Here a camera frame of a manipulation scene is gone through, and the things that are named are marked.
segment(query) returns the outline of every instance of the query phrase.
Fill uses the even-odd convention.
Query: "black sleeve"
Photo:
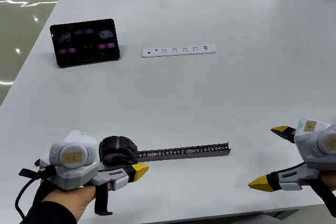
[[[20,224],[77,224],[77,221],[61,204],[43,201],[33,206]]]

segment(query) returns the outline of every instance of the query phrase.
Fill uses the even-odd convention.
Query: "yellow tip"
[[[260,191],[274,191],[268,184],[266,175],[253,180],[250,184],[248,184],[248,186],[252,189]]]
[[[148,165],[141,164],[132,165],[132,167],[135,169],[134,181],[140,179],[149,169]]]
[[[279,132],[284,132],[285,131],[285,129],[287,129],[288,128],[288,126],[278,126],[278,127],[274,127],[274,128],[272,128],[271,129],[271,131],[279,131]]]

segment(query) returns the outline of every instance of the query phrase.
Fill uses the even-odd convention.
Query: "power strip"
[[[217,48],[214,44],[192,45],[187,47],[155,47],[144,48],[141,57],[213,54],[215,52],[217,52]]]

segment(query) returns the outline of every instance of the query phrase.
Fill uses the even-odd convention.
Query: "human hand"
[[[330,190],[336,190],[336,172],[322,171],[320,177]]]
[[[43,201],[52,201],[63,205],[78,221],[95,196],[96,187],[87,186],[69,191],[57,189],[45,197]]]

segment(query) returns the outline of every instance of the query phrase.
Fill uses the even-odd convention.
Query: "ruler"
[[[138,162],[225,156],[230,153],[229,143],[199,145],[162,150],[138,151]]]

